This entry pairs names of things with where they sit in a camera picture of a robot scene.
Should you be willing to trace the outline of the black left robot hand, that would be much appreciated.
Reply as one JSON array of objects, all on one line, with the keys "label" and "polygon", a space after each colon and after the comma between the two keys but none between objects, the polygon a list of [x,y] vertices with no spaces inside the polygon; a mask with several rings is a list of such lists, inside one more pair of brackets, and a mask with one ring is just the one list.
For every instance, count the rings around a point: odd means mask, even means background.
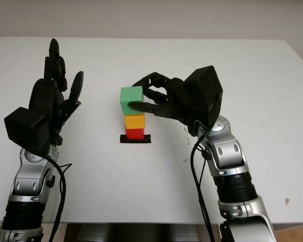
[{"label": "black left robot hand", "polygon": [[44,115],[48,119],[48,140],[54,145],[61,145],[62,126],[81,105],[78,100],[84,80],[84,72],[79,71],[72,83],[70,95],[65,99],[63,92],[67,90],[65,61],[60,56],[56,39],[50,41],[49,55],[45,58],[44,76],[33,87],[29,109]]}]

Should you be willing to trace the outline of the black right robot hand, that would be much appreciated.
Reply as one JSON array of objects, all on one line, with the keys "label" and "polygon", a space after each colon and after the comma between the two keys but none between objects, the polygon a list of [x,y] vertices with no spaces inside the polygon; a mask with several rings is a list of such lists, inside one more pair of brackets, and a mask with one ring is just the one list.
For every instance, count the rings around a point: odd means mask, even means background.
[{"label": "black right robot hand", "polygon": [[192,102],[181,79],[170,79],[153,72],[134,83],[132,87],[141,87],[143,95],[153,103],[131,101],[128,104],[130,108],[178,120],[187,126],[188,132],[193,137],[197,136],[195,115],[191,111]]}]

